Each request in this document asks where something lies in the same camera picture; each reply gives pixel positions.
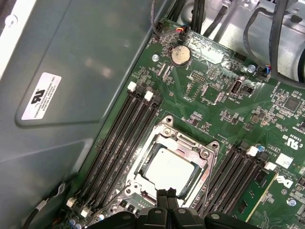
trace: mounting screw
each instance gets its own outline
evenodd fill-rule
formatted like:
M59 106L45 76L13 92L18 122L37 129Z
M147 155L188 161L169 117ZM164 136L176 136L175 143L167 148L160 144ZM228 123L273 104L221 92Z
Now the mounting screw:
M6 17L5 19L5 25L8 26L9 28L16 25L18 22L18 18L16 17L16 15L11 14L9 16Z
M157 62L158 60L159 60L159 55L157 55L157 54L154 54L154 55L152 55L152 61L153 62Z
M209 157L209 152L207 152L207 151L204 151L204 152L202 152L201 153L201 156L203 157L203 158L208 158Z
M247 71L248 71L249 73L255 73L255 71L256 71L255 65L250 64L250 65L247 67Z
M183 209L183 208L180 208L180 209L178 209L178 212L179 212L180 214L184 214L184 213L186 213L186 210Z
M288 204L289 206L294 207L294 206L296 205L296 200L293 199L293 198L288 198L287 204Z
M220 219L220 215L212 214L212 215L211 215L211 218L212 218L212 219Z
M298 13L299 11L300 11L299 8L294 8L294 9L292 10L292 13Z

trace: motherboard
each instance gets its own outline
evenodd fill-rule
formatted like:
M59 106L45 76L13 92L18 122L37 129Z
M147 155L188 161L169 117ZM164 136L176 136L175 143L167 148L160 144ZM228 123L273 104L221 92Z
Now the motherboard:
M220 211L262 229L304 228L305 95L270 71L186 27L152 36L54 228L138 216L170 187L201 217Z

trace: cpu socket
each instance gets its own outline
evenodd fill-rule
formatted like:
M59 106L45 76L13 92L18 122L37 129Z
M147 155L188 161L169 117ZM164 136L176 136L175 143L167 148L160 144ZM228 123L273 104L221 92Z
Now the cpu socket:
M126 195L140 194L156 202L156 190L176 189L180 207L190 207L210 175L220 145L202 144L173 128L173 117L166 116L154 126L126 180Z

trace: white sticker on motherboard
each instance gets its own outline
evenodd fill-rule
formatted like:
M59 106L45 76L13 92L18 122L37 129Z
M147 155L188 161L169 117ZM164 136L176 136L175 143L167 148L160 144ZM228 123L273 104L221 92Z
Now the white sticker on motherboard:
M21 117L22 120L42 119L52 97L61 81L61 77L43 73L36 85L34 93Z
M280 154L280 156L278 156L278 158L275 162L284 168L289 168L292 161L293 161L293 158L288 157L285 154Z

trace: ram slot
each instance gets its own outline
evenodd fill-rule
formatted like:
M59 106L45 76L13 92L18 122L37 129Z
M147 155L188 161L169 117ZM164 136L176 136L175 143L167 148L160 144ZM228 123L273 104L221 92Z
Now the ram slot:
M122 119L126 117L126 112L127 110L130 108L130 106L134 103L134 96L132 96L131 94L128 95L128 97L126 98L123 107L121 108L119 114L118 114L118 118L116 119L115 123L112 125L109 134L106 136L106 138L103 140L102 145L100 147L100 150L94 160L93 166L90 168L88 175L86 176L85 182L83 183L82 187L81 187L81 191L79 192L79 197L83 197L87 194L87 190L88 188L91 186L94 177L96 175L96 172L99 169L100 162L102 162L104 160L104 158L106 157L105 154L102 153L102 149L104 147L104 145L109 143L109 140L113 138L113 135L115 134L118 126L122 123Z
M101 180L101 185L99 185L99 190L96 192L93 199L95 199L94 205L98 206L102 194L107 191L107 187L109 186L109 182L112 182L113 177L117 175L117 170L119 166L122 166L122 162L124 161L125 157L127 156L128 150L127 148L130 147L130 143L132 143L135 138L137 137L135 135L136 130L139 127L139 123L143 119L144 115L146 114L148 109L148 104L142 103L138 112L135 114L131 122L129 123L129 126L131 128L127 128L125 130L124 136L126 138L123 138L121 142L117 145L117 147L114 150L113 154L113 161L109 164L109 169L107 170L107 174L104 179Z
M230 150L229 153L226 154L225 158L221 161L220 165L218 166L217 170L213 172L213 176L211 178L211 182L208 187L208 191L214 189L216 182L218 181L219 177L224 173L228 164L232 161L233 156L235 155L235 148ZM204 196L205 192L201 195L201 200L197 204L196 210L199 212L201 209L204 208Z
M210 212L210 210L216 204L221 192L225 189L227 184L230 182L231 177L234 175L236 168L241 163L243 157L240 154L235 154L233 160L229 164L228 170L224 171L223 175L220 177L218 182L215 185L215 188L210 189L208 192L208 197L204 206L204 214Z
M236 203L238 202L241 195L244 193L246 188L248 187L249 183L253 178L257 175L259 172L260 166L258 164L254 164L254 166L250 169L250 172L244 176L244 179L242 182L240 182L239 186L236 187L236 192L230 203L228 204L228 207L223 211L225 214L231 214L232 210L234 209Z
M150 123L152 122L156 112L157 107L159 103L156 103L153 101L151 107L149 108L149 111L146 112L145 117L140 121L138 126L138 132L136 132L132 137L129 144L126 144L126 148L123 151L126 151L124 154L124 160L120 160L119 164L116 166L114 171L111 174L111 178L108 180L109 182L106 184L106 187L102 188L102 193L97 200L97 203L95 204L96 208L99 208L99 206L103 206L106 204L108 197L113 192L113 189L117 185L118 180L121 178L124 170L126 169L126 164L128 164L132 158L132 156L135 153L135 150L139 143L141 142L143 135L147 128L149 127Z
M226 203L231 196L234 196L236 192L236 187L241 183L241 180L244 176L247 176L247 173L253 167L253 162L251 160L245 159L238 167L235 172L234 177L230 179L229 186L222 192L217 204L213 208L213 211L223 211L226 208Z
M140 107L142 107L142 101L136 100L132 109L128 111L127 119L123 122L122 128L118 131L117 135L113 140L109 143L109 145L105 146L103 150L103 154L107 154L107 158L103 162L103 166L99 170L98 175L95 177L92 186L90 187L90 191L88 193L88 197L86 200L86 204L90 203L94 200L94 196L100 190L100 186L103 182L103 179L106 177L110 167L112 166L113 161L117 157L118 148L122 146L122 142L128 137L128 129L132 126L132 120L134 116L139 112Z

